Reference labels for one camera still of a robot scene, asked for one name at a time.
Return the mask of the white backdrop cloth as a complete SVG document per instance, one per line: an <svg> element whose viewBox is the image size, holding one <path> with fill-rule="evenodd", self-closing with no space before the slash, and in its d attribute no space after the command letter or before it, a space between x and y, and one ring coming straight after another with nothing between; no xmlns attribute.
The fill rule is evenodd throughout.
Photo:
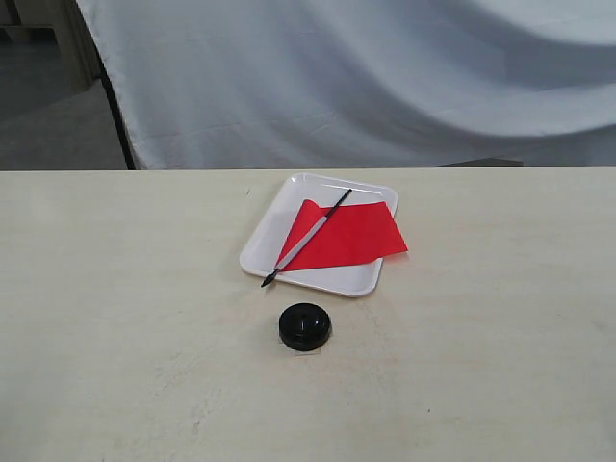
<svg viewBox="0 0 616 462"><path fill-rule="evenodd" d="M83 1L142 167L615 161L611 1Z"/></svg>

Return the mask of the black backdrop stand pole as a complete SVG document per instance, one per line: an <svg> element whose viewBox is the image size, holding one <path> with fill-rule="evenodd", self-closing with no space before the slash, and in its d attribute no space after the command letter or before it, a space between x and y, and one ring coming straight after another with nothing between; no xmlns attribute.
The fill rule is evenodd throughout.
<svg viewBox="0 0 616 462"><path fill-rule="evenodd" d="M120 144L120 148L122 151L125 165L128 170L136 170L137 165L133 157L131 143L129 141L129 137L126 132L121 110L119 108L119 105L116 99L116 93L114 91L112 82L107 73L107 69L103 63L103 60L100 56L98 49L95 49L95 52L96 52L96 58L98 61L98 66L99 66L99 71L100 71L100 81L102 83L102 87L105 91L105 95L107 97L107 101L110 107L112 119L114 121L114 126L115 126L117 138Z"/></svg>

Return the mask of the black round flag base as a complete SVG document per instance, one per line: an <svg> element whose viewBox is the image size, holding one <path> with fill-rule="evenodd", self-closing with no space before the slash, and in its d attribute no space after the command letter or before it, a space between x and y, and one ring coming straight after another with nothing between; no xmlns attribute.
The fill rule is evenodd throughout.
<svg viewBox="0 0 616 462"><path fill-rule="evenodd" d="M330 316L319 305L297 303L286 308L278 320L278 334L292 350L307 352L322 347L332 331Z"/></svg>

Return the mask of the red flag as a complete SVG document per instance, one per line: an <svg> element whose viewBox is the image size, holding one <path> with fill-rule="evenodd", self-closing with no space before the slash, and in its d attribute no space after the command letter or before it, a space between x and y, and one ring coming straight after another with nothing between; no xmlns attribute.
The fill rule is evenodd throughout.
<svg viewBox="0 0 616 462"><path fill-rule="evenodd" d="M346 205L352 193L331 207L302 202L264 287L281 272L366 265L408 250L387 203Z"/></svg>

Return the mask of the wooden furniture in background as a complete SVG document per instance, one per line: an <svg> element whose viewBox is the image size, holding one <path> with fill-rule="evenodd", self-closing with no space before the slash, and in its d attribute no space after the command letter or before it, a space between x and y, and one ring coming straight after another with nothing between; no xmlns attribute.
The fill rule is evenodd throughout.
<svg viewBox="0 0 616 462"><path fill-rule="evenodd" d="M100 77L98 52L75 0L1 0L1 32L15 44L55 43L73 90L88 90Z"/></svg>

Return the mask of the white rectangular plastic tray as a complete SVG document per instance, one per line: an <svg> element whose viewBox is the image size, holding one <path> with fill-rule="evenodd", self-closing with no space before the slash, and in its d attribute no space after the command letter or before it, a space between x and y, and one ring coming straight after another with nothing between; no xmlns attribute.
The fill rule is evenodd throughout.
<svg viewBox="0 0 616 462"><path fill-rule="evenodd" d="M399 196L389 187L311 172L296 173L283 183L244 246L240 254L242 270L261 278L269 274L303 200L312 199L321 206L331 205L348 189L353 190L346 202L348 205L384 202L391 213L397 211ZM375 289L382 264L383 260L377 259L359 266L284 272L276 280L335 295L359 297Z"/></svg>

